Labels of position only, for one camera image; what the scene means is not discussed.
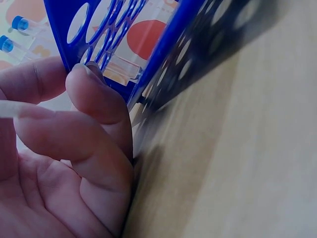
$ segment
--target finger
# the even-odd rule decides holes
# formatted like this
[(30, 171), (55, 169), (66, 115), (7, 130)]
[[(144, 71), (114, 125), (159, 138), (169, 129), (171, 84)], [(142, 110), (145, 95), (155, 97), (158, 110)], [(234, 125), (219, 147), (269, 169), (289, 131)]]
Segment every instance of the finger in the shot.
[[(0, 71), (0, 100), (39, 103), (65, 90), (60, 58), (47, 58)], [(0, 181), (18, 172), (16, 135), (11, 119), (0, 119)]]
[(66, 79), (66, 90), (73, 106), (93, 117), (113, 138), (124, 154), (132, 159), (132, 129), (123, 98), (105, 84), (98, 66), (78, 64)]
[(15, 120), (22, 142), (37, 154), (69, 159), (83, 177), (82, 199), (111, 232), (119, 232), (133, 180), (132, 166), (120, 148), (97, 121), (81, 112), (41, 111), (35, 118), (28, 112)]
[(59, 57), (0, 71), (0, 92), (7, 100), (38, 104), (65, 91), (66, 71)]

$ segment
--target wooden surface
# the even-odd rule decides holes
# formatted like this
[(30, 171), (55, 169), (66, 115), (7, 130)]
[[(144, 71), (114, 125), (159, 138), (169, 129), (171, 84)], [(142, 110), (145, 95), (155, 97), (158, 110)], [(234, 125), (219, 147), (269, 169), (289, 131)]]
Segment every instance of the wooden surface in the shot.
[(124, 237), (317, 237), (317, 1), (276, 2), (272, 27), (139, 133)]

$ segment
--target clear plastic tube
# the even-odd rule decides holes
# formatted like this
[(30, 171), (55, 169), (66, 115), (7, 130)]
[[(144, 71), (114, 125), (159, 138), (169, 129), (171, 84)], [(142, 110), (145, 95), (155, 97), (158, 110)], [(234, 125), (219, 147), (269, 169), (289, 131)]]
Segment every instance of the clear plastic tube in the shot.
[[(91, 60), (95, 60), (99, 51), (100, 51), (100, 48), (96, 47), (91, 56)], [(102, 64), (102, 61), (103, 61), (103, 57), (101, 58), (99, 65)], [(104, 71), (105, 70), (112, 71), (114, 73), (120, 74), (130, 79), (138, 79), (143, 71), (139, 65), (132, 63), (117, 55), (112, 55)]]
[(12, 28), (29, 36), (43, 38), (46, 41), (53, 41), (53, 35), (48, 26), (22, 16), (16, 16), (13, 19)]
[(0, 51), (6, 53), (17, 61), (21, 61), (21, 57), (25, 57), (28, 60), (36, 60), (39, 58), (36, 54), (30, 52), (28, 49), (5, 35), (0, 37)]

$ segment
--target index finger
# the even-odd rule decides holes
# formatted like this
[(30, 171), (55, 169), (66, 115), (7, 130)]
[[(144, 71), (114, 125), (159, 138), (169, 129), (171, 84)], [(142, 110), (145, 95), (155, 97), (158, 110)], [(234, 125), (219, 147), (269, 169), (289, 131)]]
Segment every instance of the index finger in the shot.
[(28, 62), (0, 71), (0, 93), (10, 101), (38, 104), (63, 93), (66, 76), (60, 57)]

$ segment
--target red circle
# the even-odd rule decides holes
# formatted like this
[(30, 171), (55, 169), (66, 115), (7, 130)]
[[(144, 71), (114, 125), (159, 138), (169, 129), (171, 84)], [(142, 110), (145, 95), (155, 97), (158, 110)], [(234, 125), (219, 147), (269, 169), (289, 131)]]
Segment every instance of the red circle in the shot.
[(130, 49), (144, 60), (148, 60), (166, 24), (158, 20), (141, 21), (133, 25), (127, 34)]

